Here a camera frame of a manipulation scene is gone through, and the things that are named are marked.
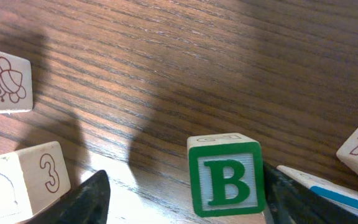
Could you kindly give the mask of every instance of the brown wooden surface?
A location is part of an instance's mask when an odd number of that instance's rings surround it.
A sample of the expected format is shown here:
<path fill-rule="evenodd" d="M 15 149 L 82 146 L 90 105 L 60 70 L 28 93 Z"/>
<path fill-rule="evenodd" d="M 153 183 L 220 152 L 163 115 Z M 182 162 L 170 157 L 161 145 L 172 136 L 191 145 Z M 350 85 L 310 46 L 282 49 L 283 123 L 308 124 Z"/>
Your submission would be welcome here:
<path fill-rule="evenodd" d="M 31 61 L 35 104 L 0 114 L 0 154 L 57 140 L 74 186 L 107 170 L 110 223 L 260 221 L 193 213 L 192 135 L 358 190 L 335 156 L 358 127 L 358 1 L 0 1 L 0 51 Z"/>

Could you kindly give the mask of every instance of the blue border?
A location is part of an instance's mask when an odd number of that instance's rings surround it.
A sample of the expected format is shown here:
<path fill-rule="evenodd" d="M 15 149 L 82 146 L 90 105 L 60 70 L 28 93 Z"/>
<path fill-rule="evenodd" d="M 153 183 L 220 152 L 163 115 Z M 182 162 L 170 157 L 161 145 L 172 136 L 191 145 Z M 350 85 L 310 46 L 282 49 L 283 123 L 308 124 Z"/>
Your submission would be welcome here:
<path fill-rule="evenodd" d="M 330 190 L 326 190 L 324 188 L 317 187 L 317 186 L 312 186 L 310 188 L 310 190 L 318 195 L 323 196 L 323 197 L 329 198 L 329 199 L 337 201 L 337 202 L 341 202 L 345 205 L 348 205 L 348 206 L 358 209 L 358 200 L 356 200 L 354 198 L 350 198 L 350 197 L 347 197 L 347 196 L 341 195 L 339 193 L 332 192 Z"/>

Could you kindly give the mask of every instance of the green square border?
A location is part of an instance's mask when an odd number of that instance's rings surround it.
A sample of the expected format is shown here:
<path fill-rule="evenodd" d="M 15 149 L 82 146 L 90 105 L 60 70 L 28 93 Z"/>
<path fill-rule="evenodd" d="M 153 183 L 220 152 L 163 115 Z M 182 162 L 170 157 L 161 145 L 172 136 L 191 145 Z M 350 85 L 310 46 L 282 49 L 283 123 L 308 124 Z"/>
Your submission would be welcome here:
<path fill-rule="evenodd" d="M 254 159 L 255 185 L 258 206 L 250 208 L 229 208 L 204 211 L 201 201 L 200 174 L 198 172 L 198 158 L 204 156 L 219 156 L 230 154 L 252 153 Z M 242 142 L 221 144 L 215 146 L 198 146 L 189 150 L 189 170 L 191 196 L 193 197 L 194 212 L 200 217 L 218 217 L 224 215 L 245 215 L 260 213 L 265 209 L 265 185 L 262 162 L 262 150 L 258 142 Z"/>

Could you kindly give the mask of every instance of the blue block face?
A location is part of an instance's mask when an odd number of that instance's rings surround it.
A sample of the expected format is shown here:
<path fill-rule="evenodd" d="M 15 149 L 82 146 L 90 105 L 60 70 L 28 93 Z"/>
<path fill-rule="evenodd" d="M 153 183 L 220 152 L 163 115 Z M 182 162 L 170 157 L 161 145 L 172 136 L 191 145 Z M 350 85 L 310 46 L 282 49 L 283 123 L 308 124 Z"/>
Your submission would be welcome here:
<path fill-rule="evenodd" d="M 201 217 L 259 213 L 265 208 L 258 142 L 189 148 L 191 193 Z"/>
<path fill-rule="evenodd" d="M 317 187 L 317 186 L 311 187 L 310 190 L 312 190 L 314 193 L 316 193 L 322 197 L 325 197 L 325 198 L 330 199 L 331 201 L 334 201 L 334 203 L 337 202 L 336 204 L 342 208 L 346 209 L 346 207 L 347 207 L 347 209 L 349 209 L 349 207 L 351 207 L 353 209 L 353 211 L 358 210 L 358 200 L 356 200 L 356 199 L 353 199 L 353 198 L 347 197 L 345 195 L 342 195 L 342 194 L 339 194 L 336 192 L 332 192 L 330 190 L 326 190 L 324 188 Z"/>

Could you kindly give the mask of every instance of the dark wood table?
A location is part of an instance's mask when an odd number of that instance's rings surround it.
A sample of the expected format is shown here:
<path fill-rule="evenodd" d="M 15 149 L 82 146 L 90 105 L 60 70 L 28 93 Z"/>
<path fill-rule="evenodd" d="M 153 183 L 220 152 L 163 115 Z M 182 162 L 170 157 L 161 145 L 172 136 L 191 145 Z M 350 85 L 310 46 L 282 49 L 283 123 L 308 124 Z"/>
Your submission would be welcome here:
<path fill-rule="evenodd" d="M 259 223 L 193 213 L 186 139 L 238 132 L 265 161 L 358 190 L 358 1 L 0 1 L 0 51 L 32 63 L 34 110 L 0 154 L 49 141 L 75 187 L 111 181 L 110 223 Z"/>

